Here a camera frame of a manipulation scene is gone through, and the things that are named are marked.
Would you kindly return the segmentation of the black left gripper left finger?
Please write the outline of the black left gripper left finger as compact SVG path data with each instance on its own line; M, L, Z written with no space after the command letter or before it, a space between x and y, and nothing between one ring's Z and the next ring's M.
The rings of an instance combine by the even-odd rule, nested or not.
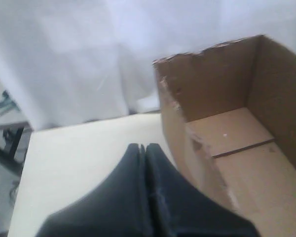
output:
M96 189L50 215L37 236L148 236L144 152L142 145L130 144L118 165Z

